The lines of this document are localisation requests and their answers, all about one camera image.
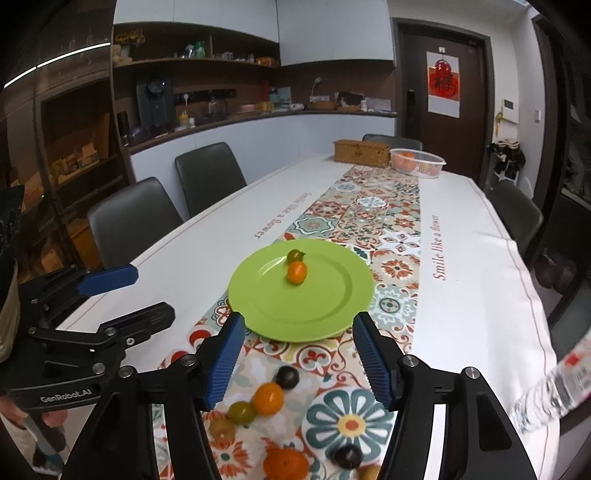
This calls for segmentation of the brown longan fruit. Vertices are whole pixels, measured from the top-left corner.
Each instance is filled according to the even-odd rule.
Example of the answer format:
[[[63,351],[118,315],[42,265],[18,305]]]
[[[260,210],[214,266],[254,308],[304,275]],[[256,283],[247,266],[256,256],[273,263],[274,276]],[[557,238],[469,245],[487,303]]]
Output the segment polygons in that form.
[[[359,480],[377,480],[380,475],[380,465],[367,465],[356,470]]]

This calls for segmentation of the small green tomato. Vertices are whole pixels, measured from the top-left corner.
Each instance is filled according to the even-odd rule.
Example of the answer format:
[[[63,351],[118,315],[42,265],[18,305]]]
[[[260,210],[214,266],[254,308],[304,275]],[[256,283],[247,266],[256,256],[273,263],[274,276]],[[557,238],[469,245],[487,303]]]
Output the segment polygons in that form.
[[[249,401],[238,401],[231,404],[226,416],[235,425],[249,425],[256,419],[257,412]]]

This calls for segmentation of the dark purple fruit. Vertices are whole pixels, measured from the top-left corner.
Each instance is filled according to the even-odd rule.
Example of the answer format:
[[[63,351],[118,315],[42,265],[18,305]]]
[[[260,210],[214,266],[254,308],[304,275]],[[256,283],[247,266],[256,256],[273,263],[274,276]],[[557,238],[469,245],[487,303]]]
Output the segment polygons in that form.
[[[346,444],[335,449],[332,462],[345,470],[356,470],[363,463],[363,451],[355,444]]]
[[[297,368],[291,366],[281,366],[276,371],[273,382],[280,386],[283,390],[294,390],[297,384],[300,383],[300,373]]]

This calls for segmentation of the small orange tomato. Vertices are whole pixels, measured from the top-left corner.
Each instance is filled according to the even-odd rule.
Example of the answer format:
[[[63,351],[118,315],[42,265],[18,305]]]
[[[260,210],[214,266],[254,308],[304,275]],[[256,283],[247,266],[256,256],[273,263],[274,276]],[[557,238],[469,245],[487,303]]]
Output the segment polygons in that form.
[[[257,388],[252,396],[252,407],[259,416],[270,417],[283,408],[284,395],[280,385],[267,382]]]

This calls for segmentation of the orange mandarin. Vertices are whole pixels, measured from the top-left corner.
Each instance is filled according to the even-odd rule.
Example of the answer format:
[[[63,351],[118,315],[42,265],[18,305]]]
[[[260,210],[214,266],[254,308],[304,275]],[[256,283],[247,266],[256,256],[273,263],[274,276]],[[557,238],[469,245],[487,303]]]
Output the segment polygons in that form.
[[[270,450],[263,460],[263,472],[270,480],[304,480],[309,467],[307,457],[290,448]]]

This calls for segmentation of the small brown longan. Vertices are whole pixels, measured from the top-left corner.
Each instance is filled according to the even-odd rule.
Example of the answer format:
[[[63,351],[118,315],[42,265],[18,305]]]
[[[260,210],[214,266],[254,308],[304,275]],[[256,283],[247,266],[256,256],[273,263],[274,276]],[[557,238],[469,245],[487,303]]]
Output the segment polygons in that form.
[[[211,420],[208,431],[217,442],[231,443],[235,440],[235,424],[226,417]]]

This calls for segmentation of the clear water bottle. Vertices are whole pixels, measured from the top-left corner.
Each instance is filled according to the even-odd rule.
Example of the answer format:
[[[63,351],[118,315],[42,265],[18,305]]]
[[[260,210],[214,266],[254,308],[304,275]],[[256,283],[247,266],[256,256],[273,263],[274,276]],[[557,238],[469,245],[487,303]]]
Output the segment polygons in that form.
[[[565,417],[590,396],[590,331],[557,366],[514,404],[510,420],[519,434]]]

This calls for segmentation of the dark chair near left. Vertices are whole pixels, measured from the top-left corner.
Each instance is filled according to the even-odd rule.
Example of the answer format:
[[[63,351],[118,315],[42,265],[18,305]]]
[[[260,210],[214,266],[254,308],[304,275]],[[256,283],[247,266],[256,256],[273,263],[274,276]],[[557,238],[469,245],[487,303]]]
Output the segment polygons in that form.
[[[182,224],[163,186],[150,177],[127,186],[88,212],[88,222],[106,269],[129,264]]]

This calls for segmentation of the dark chair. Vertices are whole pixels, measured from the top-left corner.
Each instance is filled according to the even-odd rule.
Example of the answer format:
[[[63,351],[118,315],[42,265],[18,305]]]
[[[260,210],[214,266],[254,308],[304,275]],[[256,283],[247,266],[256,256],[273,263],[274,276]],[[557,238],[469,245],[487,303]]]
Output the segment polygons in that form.
[[[238,160],[225,142],[184,153],[176,158],[175,166],[190,217],[247,185]]]
[[[510,237],[524,255],[543,223],[538,206],[508,180],[497,183],[488,194]]]
[[[163,186],[150,177],[127,186],[88,212],[88,222],[106,269],[129,264],[182,224]]]

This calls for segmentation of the patterned table runner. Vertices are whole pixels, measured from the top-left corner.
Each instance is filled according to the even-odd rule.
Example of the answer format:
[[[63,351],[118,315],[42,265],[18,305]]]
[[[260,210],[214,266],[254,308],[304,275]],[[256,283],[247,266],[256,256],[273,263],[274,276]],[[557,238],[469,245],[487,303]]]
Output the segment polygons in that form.
[[[228,394],[204,415],[224,479],[363,479],[382,464],[396,416],[370,392],[353,345],[356,312],[404,352],[421,268],[420,185],[354,166],[273,219],[283,234],[245,255],[188,341],[233,311],[247,323]]]

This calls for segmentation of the green plate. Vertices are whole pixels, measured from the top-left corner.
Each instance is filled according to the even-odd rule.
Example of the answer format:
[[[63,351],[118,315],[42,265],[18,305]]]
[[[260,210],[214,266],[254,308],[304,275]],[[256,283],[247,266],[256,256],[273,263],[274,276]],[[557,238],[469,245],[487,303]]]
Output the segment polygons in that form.
[[[304,252],[308,275],[287,281],[287,253]],[[228,301],[252,332],[287,343],[329,338],[352,326],[374,295],[363,259],[345,246],[318,239],[273,243],[249,255],[232,274]]]

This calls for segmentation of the dark chair right side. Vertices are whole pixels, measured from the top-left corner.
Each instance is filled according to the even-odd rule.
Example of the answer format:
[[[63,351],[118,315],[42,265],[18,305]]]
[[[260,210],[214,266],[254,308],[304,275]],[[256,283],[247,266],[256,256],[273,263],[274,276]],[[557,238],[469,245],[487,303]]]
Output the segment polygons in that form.
[[[497,183],[488,194],[510,237],[524,255],[543,223],[538,206],[508,180]]]

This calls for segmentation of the clear plastic fruit container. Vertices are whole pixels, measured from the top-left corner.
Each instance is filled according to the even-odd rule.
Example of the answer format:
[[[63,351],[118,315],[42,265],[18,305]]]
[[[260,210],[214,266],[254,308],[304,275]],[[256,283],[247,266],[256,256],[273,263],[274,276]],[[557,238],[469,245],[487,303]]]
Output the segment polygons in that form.
[[[447,165],[442,157],[421,150],[393,148],[390,154],[397,172],[417,178],[436,179]]]

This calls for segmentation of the woven wicker box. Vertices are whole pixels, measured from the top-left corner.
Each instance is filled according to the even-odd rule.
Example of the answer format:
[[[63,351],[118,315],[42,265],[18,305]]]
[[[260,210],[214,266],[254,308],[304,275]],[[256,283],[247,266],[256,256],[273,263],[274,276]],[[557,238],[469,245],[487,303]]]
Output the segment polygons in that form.
[[[386,168],[391,161],[391,147],[373,141],[338,140],[334,142],[337,162]]]

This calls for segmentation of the dark chair far end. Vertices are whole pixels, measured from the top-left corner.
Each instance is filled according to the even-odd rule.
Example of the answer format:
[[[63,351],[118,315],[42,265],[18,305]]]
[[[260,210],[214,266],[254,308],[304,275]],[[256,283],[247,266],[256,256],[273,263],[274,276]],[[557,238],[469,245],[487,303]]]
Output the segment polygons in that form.
[[[377,142],[388,144],[392,149],[407,149],[407,150],[423,150],[423,143],[420,140],[409,139],[405,137],[381,135],[381,134],[366,134],[363,136],[363,141]]]

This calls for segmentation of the red door poster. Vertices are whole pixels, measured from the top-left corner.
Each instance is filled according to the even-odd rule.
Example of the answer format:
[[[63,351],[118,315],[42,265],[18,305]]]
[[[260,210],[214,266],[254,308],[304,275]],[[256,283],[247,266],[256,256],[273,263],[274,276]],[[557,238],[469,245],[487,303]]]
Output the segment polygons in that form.
[[[458,57],[445,53],[426,52],[427,111],[432,114],[460,118],[461,78]]]

